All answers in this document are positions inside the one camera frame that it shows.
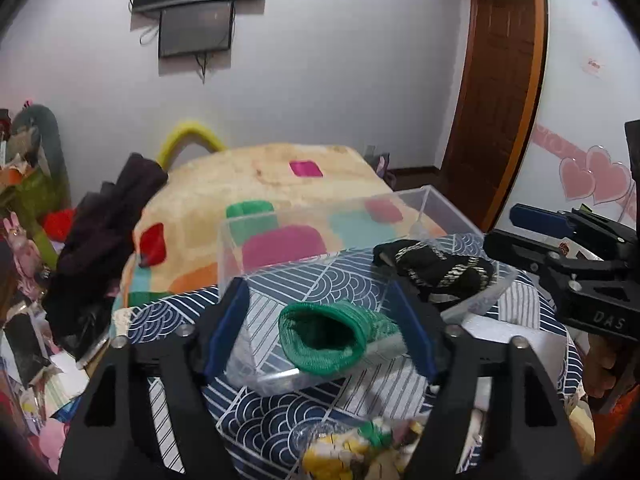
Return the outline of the black white patterned sock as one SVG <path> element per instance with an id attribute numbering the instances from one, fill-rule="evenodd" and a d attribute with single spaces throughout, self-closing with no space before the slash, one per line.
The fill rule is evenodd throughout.
<path id="1" fill-rule="evenodd" d="M 440 312 L 484 292 L 498 278 L 489 260 L 445 252 L 427 240 L 379 244 L 373 248 L 373 263 L 406 278 L 420 299 Z"/>

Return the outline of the green knitted sock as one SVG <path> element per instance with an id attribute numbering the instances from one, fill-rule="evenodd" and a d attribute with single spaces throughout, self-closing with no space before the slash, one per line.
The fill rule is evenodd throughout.
<path id="1" fill-rule="evenodd" d="M 387 315 L 348 301 L 294 302 L 278 317 L 280 346 L 303 373 L 331 376 L 357 365 L 372 344 L 402 340 Z"/>

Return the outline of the floral yellow cloth pouch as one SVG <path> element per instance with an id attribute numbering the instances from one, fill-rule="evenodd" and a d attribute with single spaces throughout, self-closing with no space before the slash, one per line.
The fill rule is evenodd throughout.
<path id="1" fill-rule="evenodd" d="M 375 417 L 358 426 L 324 422 L 314 427 L 300 454 L 304 479 L 401 479 L 427 417 Z"/>

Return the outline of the white wardrobe sliding door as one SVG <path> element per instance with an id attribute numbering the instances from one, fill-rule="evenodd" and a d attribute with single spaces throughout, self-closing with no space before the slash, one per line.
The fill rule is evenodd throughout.
<path id="1" fill-rule="evenodd" d="M 610 0 L 548 0 L 537 115 L 506 204 L 582 205 L 636 223 L 625 126 L 639 117 L 639 47 Z"/>

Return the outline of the clear acrylic box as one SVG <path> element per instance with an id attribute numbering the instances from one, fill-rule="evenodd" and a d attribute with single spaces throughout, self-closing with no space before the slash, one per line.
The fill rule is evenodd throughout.
<path id="1" fill-rule="evenodd" d="M 423 240 L 453 255 L 484 257 L 484 235 L 431 186 L 234 217 L 218 231 L 218 287 L 242 276 L 250 307 L 229 358 L 235 387 L 276 396 L 320 384 L 285 356 L 278 329 L 288 304 L 346 301 L 387 312 L 396 298 L 373 249 Z"/>

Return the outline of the blue white patterned tablecloth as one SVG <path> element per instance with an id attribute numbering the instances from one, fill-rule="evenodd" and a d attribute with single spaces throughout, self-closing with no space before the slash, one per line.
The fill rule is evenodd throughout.
<path id="1" fill-rule="evenodd" d="M 181 324 L 193 324 L 205 307 L 218 300 L 218 287 L 208 286 L 116 311 L 118 331 L 134 344 L 164 338 Z M 500 328 L 523 326 L 541 336 L 545 356 L 556 371 L 552 379 L 567 403 L 582 393 L 582 359 L 564 325 L 555 321 L 550 300 L 533 278 L 518 271 L 514 281 L 488 309 L 486 318 Z M 154 426 L 160 455 L 168 468 L 184 473 L 160 378 L 149 379 Z M 243 479 L 293 479 L 297 476 L 300 435 L 317 422 L 356 426 L 378 416 L 405 419 L 427 414 L 435 387 L 421 377 L 408 356 L 374 358 L 348 375 L 276 396 L 261 396 L 235 387 L 226 373 L 203 393 L 209 413 L 224 436 L 233 463 Z"/>

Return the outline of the brown wooden door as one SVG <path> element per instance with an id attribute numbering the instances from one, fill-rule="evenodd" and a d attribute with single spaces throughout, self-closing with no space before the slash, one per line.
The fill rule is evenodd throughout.
<path id="1" fill-rule="evenodd" d="M 547 0 L 471 0 L 442 192 L 478 228 L 506 204 L 533 129 L 548 39 Z"/>

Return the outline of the beige colourful patch blanket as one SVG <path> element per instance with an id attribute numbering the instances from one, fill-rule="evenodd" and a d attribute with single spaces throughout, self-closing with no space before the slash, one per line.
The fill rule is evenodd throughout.
<path id="1" fill-rule="evenodd" d="M 242 243 L 275 228 L 278 210 L 389 192 L 348 146 L 273 143 L 194 159 L 172 170 L 144 206 L 117 307 L 217 284 L 218 232 L 226 220 L 234 223 L 232 240 Z"/>

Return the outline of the dark clothes pile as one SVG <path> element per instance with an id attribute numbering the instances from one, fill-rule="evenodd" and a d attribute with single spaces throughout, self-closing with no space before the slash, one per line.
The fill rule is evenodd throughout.
<path id="1" fill-rule="evenodd" d="M 115 182 L 78 204 L 42 300 L 55 344 L 82 358 L 105 333 L 122 270 L 134 253 L 134 227 L 168 174 L 152 159 L 129 156 Z"/>

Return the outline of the pink plush toy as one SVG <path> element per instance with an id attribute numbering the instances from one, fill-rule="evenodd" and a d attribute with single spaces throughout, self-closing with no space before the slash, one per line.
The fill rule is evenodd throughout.
<path id="1" fill-rule="evenodd" d="M 48 418 L 39 437 L 38 446 L 51 471 L 56 474 L 70 425 L 55 418 Z"/>

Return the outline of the yellow curved foam tube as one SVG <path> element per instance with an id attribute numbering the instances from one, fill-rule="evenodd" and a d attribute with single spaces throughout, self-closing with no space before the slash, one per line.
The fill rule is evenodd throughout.
<path id="1" fill-rule="evenodd" d="M 181 151 L 190 144 L 198 144 L 209 153 L 219 153 L 227 149 L 227 145 L 211 128 L 200 122 L 189 120 L 188 122 L 180 122 L 166 136 L 156 156 L 156 162 L 163 170 L 168 170 Z"/>

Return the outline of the pink rabbit doll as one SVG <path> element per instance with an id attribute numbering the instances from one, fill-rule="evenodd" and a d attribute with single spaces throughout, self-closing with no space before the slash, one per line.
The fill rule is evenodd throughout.
<path id="1" fill-rule="evenodd" d="M 4 218 L 2 222 L 18 274 L 18 289 L 29 300 L 39 300 L 42 295 L 42 289 L 36 280 L 36 276 L 42 270 L 39 249 L 27 236 L 26 230 L 21 226 L 20 219 L 14 211 L 11 211 L 9 217 Z"/>

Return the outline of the green storage box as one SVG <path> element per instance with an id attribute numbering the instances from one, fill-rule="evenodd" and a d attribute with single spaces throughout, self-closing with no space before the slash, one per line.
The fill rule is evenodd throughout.
<path id="1" fill-rule="evenodd" d="M 66 170 L 49 177 L 35 170 L 18 185 L 9 186 L 1 193 L 1 214 L 14 211 L 28 237 L 36 244 L 42 261 L 54 270 L 58 253 L 47 237 L 40 220 L 50 212 L 65 208 L 70 203 Z"/>

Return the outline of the grey green chair back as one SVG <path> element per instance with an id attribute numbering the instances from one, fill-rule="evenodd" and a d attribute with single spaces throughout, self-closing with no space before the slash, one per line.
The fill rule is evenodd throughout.
<path id="1" fill-rule="evenodd" d="M 32 172 L 40 169 L 53 177 L 66 170 L 58 122 L 43 105 L 32 104 L 15 116 L 8 150 L 20 154 Z"/>

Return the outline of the small wall monitor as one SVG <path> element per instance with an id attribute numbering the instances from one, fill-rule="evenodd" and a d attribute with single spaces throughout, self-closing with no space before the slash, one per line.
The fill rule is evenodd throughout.
<path id="1" fill-rule="evenodd" d="M 160 12 L 158 57 L 207 54 L 231 47 L 234 5 L 211 1 L 173 6 Z"/>

